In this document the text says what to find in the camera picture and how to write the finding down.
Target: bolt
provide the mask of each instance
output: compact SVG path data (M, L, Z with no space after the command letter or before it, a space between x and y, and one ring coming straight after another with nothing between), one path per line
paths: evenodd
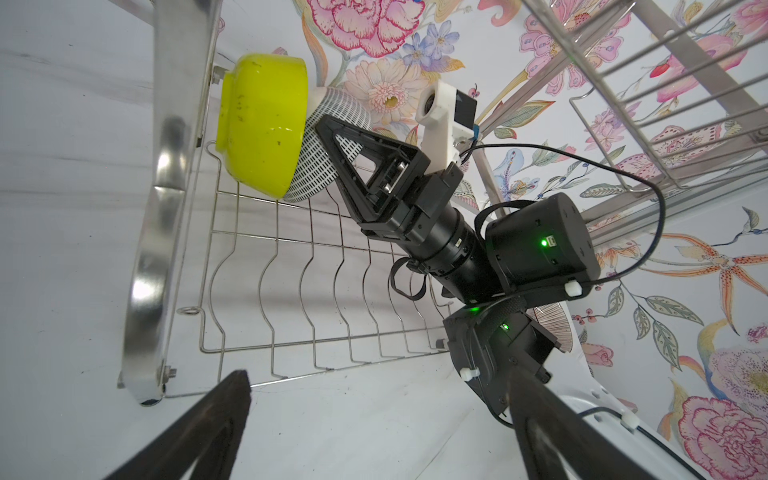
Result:
M174 378L176 376L176 369L173 369L170 367L170 365L166 365L163 369L163 384L168 383L168 380Z

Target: black cable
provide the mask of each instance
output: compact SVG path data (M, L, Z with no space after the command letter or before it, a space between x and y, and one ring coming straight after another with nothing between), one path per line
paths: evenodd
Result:
M473 144L470 148L465 150L463 152L465 160L469 159L469 154L475 150L480 150L482 148L493 148L493 147L528 147L528 148L540 148L542 150L547 150L550 152L554 152L556 154L564 155L566 157L573 158L575 160L583 161L586 164L590 164L597 168L602 168L603 170L608 170L609 172L613 172L618 175L624 175L625 177L631 178L632 180L635 180L637 182L640 182L644 185L647 185L651 188L651 190L654 191L656 194L656 197L659 199L659 220L657 222L656 227L656 233L654 234L654 239L650 242L650 246L648 247L648 250L646 250L645 254L640 257L632 266L628 267L626 270L622 270L619 273L616 273L613 276L606 276L605 278L600 278L597 280L591 280L589 282L584 282L583 285L585 286L593 286L597 285L599 283L606 283L611 282L613 280L619 280L621 277L629 275L630 273L634 272L640 266L646 262L650 258L651 255L653 255L654 250L656 250L656 247L658 246L659 242L661 241L661 234L664 232L664 220L667 216L667 202L664 199L664 193L662 193L661 189L653 182L649 180L645 180L644 178L640 178L637 175L630 174L628 172L618 170L617 168L612 168L607 165L600 164L596 161L589 160L588 158L584 158L581 155L571 154L567 151L560 150L559 148L552 148L548 147L546 145L537 145L537 144L489 144L489 145L477 145Z
M490 307L491 307L491 306L494 306L496 303L499 303L499 302L501 302L501 300L497 300L495 303L493 303L492 305L490 305ZM476 368L477 368L477 365L475 364L475 354L472 352L472 344L469 342L469 329L467 329L467 332L466 332L466 334L465 334L465 341L466 341L466 345L467 345L467 348L468 348L468 350L469 350L469 366L471 366L471 368L474 370L474 369L476 369ZM485 394L485 387L484 387L484 386L483 386L483 384L482 384L482 380L480 379L480 377L476 377L476 379L477 379L477 381L478 381L478 385L480 385L480 396L481 396L481 400L482 400L482 402L485 404L485 407L488 409L488 411L491 413L491 416L492 416L494 419L496 419L496 422L499 422L499 423L501 423L503 426L507 427L508 429L512 429L512 430L514 430L514 429L515 429L515 426L514 426L514 425L512 425L512 424L511 424L511 423L509 423L509 422L505 422L504 420L500 419L500 418L498 417L498 415L496 415L496 412L494 412L494 411L493 411L493 409L491 408L491 406L488 404L488 400L487 400L487 398L488 398L488 397L487 397L487 395Z
M584 418L600 412L610 413L611 415L613 415L618 419L621 418L621 414L619 412L617 412L616 410L610 409L608 407L594 407L593 409L584 410L582 413L579 413L578 415L579 417ZM649 431L647 431L641 426L638 426L637 430L643 435L647 436L653 443L661 447L661 449L664 450L669 456L674 457L674 459L677 460L678 463L680 463L683 467L685 467L685 469L690 473L692 473L696 478L698 478L699 480L706 480L699 472L696 471L694 467L690 466L688 462L686 462L682 457L680 457L677 454L677 452L669 448L669 446L667 446L661 440L657 439L652 433L650 433Z

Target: pink peony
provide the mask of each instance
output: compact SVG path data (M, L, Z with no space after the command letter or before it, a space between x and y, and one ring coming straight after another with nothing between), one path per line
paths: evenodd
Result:
M419 26L424 2L413 0L307 0L317 27L344 50L374 58L400 48Z
M637 102L627 108L627 113L630 117L634 117L634 112L637 110L639 105L640 102ZM590 128L594 132L595 137L598 138L600 145L602 145L606 151L610 151L611 146L614 143L623 140L624 137L619 134L627 130L624 124L622 124L621 121L616 118L614 111L610 108L595 117L594 123L590 125ZM587 139L587 143L589 145L587 145L585 150L594 150L598 147L598 144L594 142L594 138L592 138L592 136Z
M701 47L702 50L707 53L707 55L712 58L719 57L720 55L725 54L731 48L733 48L733 39L723 35L708 35L696 43L699 45L699 47ZM718 65L723 70L730 70L731 68L741 63L745 56L746 50L740 51L739 53L731 55L730 57L718 62ZM683 64L681 64L680 61L677 60L674 56L670 57L666 65L668 65L669 68L664 72L666 78L662 78L662 81L675 78L685 72L685 67ZM689 90L693 90L698 84L699 82L693 76L682 78L673 84L661 88L656 95L656 100L659 103L672 100L673 98L678 97Z
M552 10L560 23L564 24L566 31L571 31L590 18L587 10L594 6L594 2L584 2L583 0L559 0L554 3ZM624 39L617 37L619 28L626 27L631 19L630 15L622 18L614 27L592 48L587 54L587 60L595 68L603 65L604 61L616 60L618 49L624 42ZM560 53L560 45L554 43L554 40L544 27L539 24L538 19L529 15L525 19L524 33L520 37L520 51L533 51L534 59L525 67L528 77L536 75L552 58ZM587 83L587 78L573 64L568 68L568 87L579 88ZM553 78L548 86L547 93L557 95L563 89L565 83L565 72L561 71L558 76Z
M768 478L768 423L735 403L688 397L678 428L688 456L715 480Z
M741 5L730 19L739 33L748 35L754 31L758 37L768 34L768 0L752 0Z
M590 365L613 366L614 351L606 346L582 343L581 349Z
M712 385L728 399L768 420L768 350L718 349L710 357L710 370Z

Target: pink flower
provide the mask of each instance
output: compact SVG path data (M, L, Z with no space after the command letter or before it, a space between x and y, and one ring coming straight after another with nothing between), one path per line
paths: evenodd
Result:
M406 67L402 59L363 60L346 78L344 88L370 112L371 122L381 125L410 119L429 84L418 65Z
M728 399L768 420L768 350L718 349L710 357L710 370L712 385Z
M413 0L307 0L320 31L344 50L374 58L397 50L419 26L424 2Z
M752 343L758 343L760 340L766 338L768 338L768 324L766 323L756 326L746 333L746 339Z
M584 356L587 357L587 363L591 365L613 366L611 360L614 358L614 351L606 346L594 345L592 343L582 343L581 349L584 350Z
M565 30L571 31L590 18L591 13L587 12L587 10L594 7L594 4L595 2L584 2L583 0L559 0L555 2L552 10L558 20L561 23L565 23ZM587 60L595 68L603 65L604 61L611 62L616 60L618 49L624 42L624 39L617 37L616 34L620 28L627 26L630 18L631 16L629 15L622 18L589 52ZM524 33L520 37L520 51L534 52L534 59L525 67L528 77L531 78L549 63L555 55L560 53L561 48L560 45L554 43L552 37L539 24L535 16L529 15L525 19L525 29L528 33ZM587 83L587 78L574 65L568 66L568 78L568 88L579 88ZM561 71L557 77L549 82L547 93L557 95L563 89L564 82L565 72Z
M699 47L701 47L702 50L707 53L707 55L712 58L718 57L733 48L733 39L723 35L708 35L696 43L699 45ZM731 68L741 63L745 56L746 50L740 51L739 53L718 62L718 65L723 70L730 70ZM680 61L677 60L674 56L670 57L669 61L667 61L667 65L669 65L669 68L664 72L666 78L662 78L661 81L675 78L685 72L685 67L683 64L681 64ZM656 100L659 103L672 100L673 98L678 97L689 90L693 90L698 84L699 82L693 76L685 77L674 82L673 84L661 88L656 95Z
M634 117L634 112L637 110L639 105L640 102L637 102L632 104L627 109L627 113L630 117ZM595 117L594 123L590 125L590 127L594 132L594 135L598 138L600 145L602 145L606 151L610 151L611 145L614 143L623 140L624 137L619 134L627 130L624 124L622 124L621 121L616 118L614 111L610 108ZM585 150L594 150L598 147L598 144L594 142L594 138L592 138L592 136L587 139L587 143L589 145L587 148L585 148Z
M722 133L722 125L714 125L713 127L702 128L701 130L692 131L682 137L673 138L668 141L662 141L659 144L654 145L654 151L660 157L669 155L661 159L667 168L679 167L682 164L698 157L699 155L712 150L715 147L720 146L718 143L709 144L704 147L695 148L697 145L706 144L711 141L715 141L720 138ZM651 138L651 142L663 140L667 137L672 137L676 134L682 133L683 128L675 125L670 125L664 128L657 136ZM620 161L616 168L635 174L640 178L653 178L660 174L656 165L648 159L646 154L637 154L627 157Z
M677 425L688 456L715 480L768 478L768 423L735 403L688 397Z
M768 34L768 0L752 0L741 5L731 16L739 33L748 35L754 31L758 37Z

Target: wire rack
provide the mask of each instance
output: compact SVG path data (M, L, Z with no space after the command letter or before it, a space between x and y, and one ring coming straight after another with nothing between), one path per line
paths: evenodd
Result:
M212 145L205 144L193 173L200 185L192 193L188 236L207 240L187 245L180 272L187 292L170 319L166 381L174 380L166 398L203 393L237 367L248 368L252 386L264 386L445 351L435 342L445 337L442 320L453 302L435 294L431 279L422 300L392 295L389 268L404 253L390 243L371 244L335 186L302 204L261 197L222 171ZM212 184L213 193L207 186L200 191L203 184ZM202 249L198 258L194 251ZM411 291L416 280L406 272L397 278ZM189 317L199 319L196 354L208 358L200 363L190 361ZM178 369L170 367L174 354L182 358Z
M726 47L712 49L707 47L706 42L700 42L705 35L697 31L702 26L716 22L723 15L735 12L746 4L746 0L716 0L703 11L700 5L700 13L691 12L692 16L682 22L665 13L659 6L663 5L662 2L615 0L572 31L568 31L568 22L560 22L552 11L560 6L562 0L523 1L550 32L561 51L592 84L593 88L587 94L571 98L570 102L600 149L605 163L616 166L605 144L600 141L598 133L582 112L596 104L603 107L597 113L604 108L613 112L617 122L626 128L650 162L641 176L651 178L670 196L684 194L688 190L701 192L702 187L722 185L748 176L765 177L760 174L768 172L768 103L764 102L765 98L758 101L753 95L764 97L759 85L768 79L766 65L764 62L754 64L748 69L747 78L744 78L744 69L738 75L729 74L727 69L734 63L738 65L739 62L734 59L740 61L748 51L753 51L755 58L765 58L768 51L763 43L768 39L768 34L758 31L742 37L722 31L730 35L727 38L725 35L719 37L725 38L723 43ZM610 29L626 15L632 15L645 25L649 31L648 45L633 45L632 48L637 50L632 55L610 67L596 69L588 58L594 45L581 45L580 38L588 29L595 30L595 25L600 25L598 29L602 31ZM718 23L716 26L722 27L723 24ZM727 27L728 24L725 24L720 30L727 30ZM660 76L656 84L640 89L638 82L635 91L619 91L618 78L630 71L647 68L647 65L657 65L654 73L661 72L655 75ZM663 74L665 68L670 70L667 74ZM699 85L702 87L700 91L691 92L685 97L687 103L681 104L674 97L668 108L659 107L657 114L640 121L635 121L634 113L630 112L634 104L664 89L681 89L685 86L687 91ZM594 100L594 92L600 95L604 104ZM660 122L672 121L690 126L668 129L658 135L652 132L653 128L658 129ZM626 217L629 209L639 211L643 207L655 208L649 201L653 197L649 188L629 185L620 175L617 175L617 179L624 192L583 213L593 229L607 225L610 220Z

